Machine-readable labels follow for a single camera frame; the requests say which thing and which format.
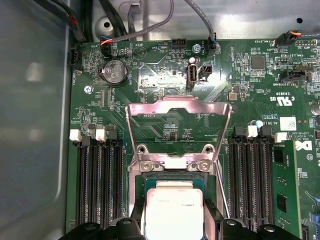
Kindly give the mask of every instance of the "white label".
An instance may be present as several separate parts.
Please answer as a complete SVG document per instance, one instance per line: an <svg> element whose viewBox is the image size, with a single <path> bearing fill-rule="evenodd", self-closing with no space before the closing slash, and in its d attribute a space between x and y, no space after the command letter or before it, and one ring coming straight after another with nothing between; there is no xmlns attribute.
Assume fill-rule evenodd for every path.
<svg viewBox="0 0 320 240"><path fill-rule="evenodd" d="M300 151L302 149L306 151L312 151L312 141L295 141L295 149L297 151Z"/></svg>
<svg viewBox="0 0 320 240"><path fill-rule="evenodd" d="M294 116L280 117L280 130L281 131L297 131L297 121Z"/></svg>
<svg viewBox="0 0 320 240"><path fill-rule="evenodd" d="M288 96L277 96L276 100L279 106L284 106L284 107L292 106L292 101L289 100Z"/></svg>

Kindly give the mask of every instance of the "wire connector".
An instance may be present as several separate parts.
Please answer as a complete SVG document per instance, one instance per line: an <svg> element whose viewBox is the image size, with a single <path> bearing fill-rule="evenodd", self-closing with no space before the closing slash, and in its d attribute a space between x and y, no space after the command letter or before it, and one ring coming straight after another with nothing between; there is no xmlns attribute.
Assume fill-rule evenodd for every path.
<svg viewBox="0 0 320 240"><path fill-rule="evenodd" d="M214 33L214 38L208 37L206 52L209 56L215 55L217 50L217 35Z"/></svg>
<svg viewBox="0 0 320 240"><path fill-rule="evenodd" d="M282 33L276 40L274 40L274 46L290 46L292 45L299 37L301 37L302 33L300 30L290 30L286 33Z"/></svg>

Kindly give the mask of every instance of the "black connector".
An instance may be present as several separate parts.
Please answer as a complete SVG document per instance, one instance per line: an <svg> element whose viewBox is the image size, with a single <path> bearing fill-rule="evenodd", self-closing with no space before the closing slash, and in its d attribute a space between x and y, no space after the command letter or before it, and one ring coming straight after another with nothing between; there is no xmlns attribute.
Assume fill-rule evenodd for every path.
<svg viewBox="0 0 320 240"><path fill-rule="evenodd" d="M217 35L214 33L214 39L208 37L206 52L209 56L215 55L217 50Z"/></svg>
<svg viewBox="0 0 320 240"><path fill-rule="evenodd" d="M294 81L305 81L309 83L311 80L311 72L303 70L284 71L279 74L279 82L281 83L292 83Z"/></svg>
<svg viewBox="0 0 320 240"><path fill-rule="evenodd" d="M75 70L82 70L82 55L75 47L70 49L69 65Z"/></svg>
<svg viewBox="0 0 320 240"><path fill-rule="evenodd" d="M171 49L185 49L187 40L185 38L177 38L171 40Z"/></svg>
<svg viewBox="0 0 320 240"><path fill-rule="evenodd" d="M281 46L290 46L292 45L297 39L300 37L301 31L297 30L290 30L286 33L282 33L275 41L274 45L275 47L281 47Z"/></svg>
<svg viewBox="0 0 320 240"><path fill-rule="evenodd" d="M106 39L100 36L100 43L102 41L105 41ZM106 58L112 57L112 44L111 43L106 43L103 45L100 45L100 51L105 56Z"/></svg>
<svg viewBox="0 0 320 240"><path fill-rule="evenodd" d="M200 69L199 78L207 80L210 74L213 73L212 65L203 65Z"/></svg>

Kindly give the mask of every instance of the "integrated circuit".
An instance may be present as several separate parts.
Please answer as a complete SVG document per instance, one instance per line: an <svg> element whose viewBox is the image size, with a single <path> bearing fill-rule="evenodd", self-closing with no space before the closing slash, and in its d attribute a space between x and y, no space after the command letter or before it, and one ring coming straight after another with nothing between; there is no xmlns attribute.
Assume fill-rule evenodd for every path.
<svg viewBox="0 0 320 240"><path fill-rule="evenodd" d="M273 153L274 153L274 161L276 163L283 164L285 162L285 156L282 149L275 149Z"/></svg>
<svg viewBox="0 0 320 240"><path fill-rule="evenodd" d="M280 193L276 196L276 205L279 210L287 212L287 198Z"/></svg>
<svg viewBox="0 0 320 240"><path fill-rule="evenodd" d="M252 56L251 57L251 69L253 69L253 70L265 69L265 57L264 56Z"/></svg>

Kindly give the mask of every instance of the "cable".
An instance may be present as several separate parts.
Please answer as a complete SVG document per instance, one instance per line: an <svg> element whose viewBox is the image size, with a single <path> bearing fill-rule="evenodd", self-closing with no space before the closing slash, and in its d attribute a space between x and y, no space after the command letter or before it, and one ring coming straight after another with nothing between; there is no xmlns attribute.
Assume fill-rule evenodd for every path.
<svg viewBox="0 0 320 240"><path fill-rule="evenodd" d="M319 37L319 36L320 36L320 32L314 32L310 34L302 34L300 38L313 38L313 37Z"/></svg>
<svg viewBox="0 0 320 240"><path fill-rule="evenodd" d="M100 45L109 44L109 43L116 43L116 42L127 40L127 39L130 39L130 38L136 38L138 36L147 34L147 33L151 32L152 30L154 30L154 29L156 29L156 28L158 28L158 27L160 27L162 25L165 25L172 18L172 15L174 14L174 9L175 9L174 0L169 0L169 1L170 1L170 12L169 12L168 17L165 20L163 20L163 21L161 21L159 23L156 23L156 24L154 24L152 26L149 26L144 30L137 31L136 33L131 33L131 34L128 34L128 35L125 35L125 36L121 36L121 37L116 37L116 38L113 38L113 39L105 40L105 41L101 42Z"/></svg>
<svg viewBox="0 0 320 240"><path fill-rule="evenodd" d="M134 34L136 32L136 28L135 28L135 15L136 14L140 14L140 5L133 5L131 4L128 14L127 14L127 18L128 18L128 32L129 34ZM137 38L136 37L131 37L130 41L136 41Z"/></svg>
<svg viewBox="0 0 320 240"><path fill-rule="evenodd" d="M86 38L82 32L79 19L76 15L76 13L68 7L63 2L60 2L58 0L33 0L37 4L39 4L41 7L55 15L57 18L61 19L65 24L68 25L68 27L72 30L75 39L80 42L84 43L86 41Z"/></svg>
<svg viewBox="0 0 320 240"><path fill-rule="evenodd" d="M198 14L198 16L202 19L202 21L204 22L206 28L209 31L209 36L210 39L213 41L215 39L215 33L214 33L214 29L210 23L210 21L208 20L206 14L201 10L201 8L195 4L194 1L192 0L184 0L195 12L196 14Z"/></svg>
<svg viewBox="0 0 320 240"><path fill-rule="evenodd" d="M82 26L83 26L85 38L89 43L92 43L94 41L94 35L92 32L92 11L93 11L93 0L82 0L81 1Z"/></svg>
<svg viewBox="0 0 320 240"><path fill-rule="evenodd" d="M122 21L119 13L116 11L114 6L109 0L99 0L105 14L110 20L111 25L113 26L115 37L121 37L127 35L127 30Z"/></svg>

